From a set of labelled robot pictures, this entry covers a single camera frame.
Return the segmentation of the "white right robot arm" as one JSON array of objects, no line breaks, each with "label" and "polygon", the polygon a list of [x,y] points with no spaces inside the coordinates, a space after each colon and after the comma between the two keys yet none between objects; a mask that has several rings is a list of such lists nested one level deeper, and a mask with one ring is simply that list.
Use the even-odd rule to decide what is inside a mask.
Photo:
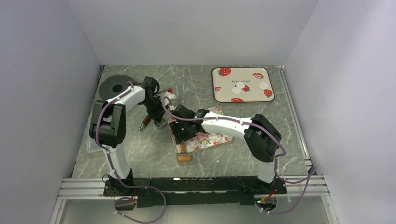
[{"label": "white right robot arm", "polygon": [[244,140],[250,153],[259,161],[257,187],[264,194],[276,186],[276,152],[282,148],[282,135],[261,114],[252,118],[236,118],[199,109],[197,112],[178,105],[167,113],[177,121],[180,137],[194,137],[201,133],[221,133]]}]

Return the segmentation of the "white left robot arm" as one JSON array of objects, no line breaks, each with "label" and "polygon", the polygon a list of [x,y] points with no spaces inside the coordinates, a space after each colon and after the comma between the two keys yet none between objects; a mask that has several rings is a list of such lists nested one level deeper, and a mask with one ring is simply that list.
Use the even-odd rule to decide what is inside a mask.
[{"label": "white left robot arm", "polygon": [[139,127],[143,129],[153,121],[159,129],[164,128],[162,99],[174,97],[171,88],[160,89],[153,77],[145,77],[136,83],[130,76],[115,75],[107,78],[99,87],[100,99],[94,102],[89,136],[102,149],[110,167],[111,179],[118,179],[116,190],[122,196],[134,190],[133,172],[127,163],[123,141],[127,133],[127,112],[136,105],[146,107],[147,117]]}]

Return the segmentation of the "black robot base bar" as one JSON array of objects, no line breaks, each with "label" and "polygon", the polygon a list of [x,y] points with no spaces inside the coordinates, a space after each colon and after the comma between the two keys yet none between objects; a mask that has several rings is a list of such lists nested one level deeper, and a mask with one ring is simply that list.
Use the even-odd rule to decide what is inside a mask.
[{"label": "black robot base bar", "polygon": [[285,183],[278,179],[265,183],[256,176],[221,177],[158,177],[133,178],[122,186],[115,178],[105,182],[105,197],[135,196],[137,206],[226,204],[254,205],[261,197],[287,193]]}]

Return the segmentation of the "wooden rolling pin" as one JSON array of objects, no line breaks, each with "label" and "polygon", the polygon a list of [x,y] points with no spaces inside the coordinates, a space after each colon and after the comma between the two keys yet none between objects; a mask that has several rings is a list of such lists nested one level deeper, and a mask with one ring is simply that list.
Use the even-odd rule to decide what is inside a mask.
[{"label": "wooden rolling pin", "polygon": [[187,153],[186,143],[182,142],[178,145],[179,152],[177,153],[177,162],[190,162],[192,156],[190,153]]}]

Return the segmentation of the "floral print tray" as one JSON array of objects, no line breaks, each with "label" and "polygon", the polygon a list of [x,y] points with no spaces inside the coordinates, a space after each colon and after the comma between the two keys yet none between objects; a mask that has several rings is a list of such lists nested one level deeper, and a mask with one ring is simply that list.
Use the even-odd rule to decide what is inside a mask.
[{"label": "floral print tray", "polygon": [[[224,112],[222,108],[217,105],[214,107],[208,108],[209,111],[224,115]],[[173,124],[176,120],[174,118],[169,118],[168,123],[169,125]],[[175,151],[177,154],[181,154],[181,146],[180,144],[176,143],[176,138],[173,135],[173,132],[171,131],[171,136],[172,136],[172,141],[175,147]],[[209,147],[214,147],[216,145],[224,144],[229,141],[232,141],[233,137],[231,135],[226,135],[222,133],[197,133],[197,135],[190,139],[187,140],[184,145],[185,145],[185,153],[192,153],[195,151],[203,150]]]}]

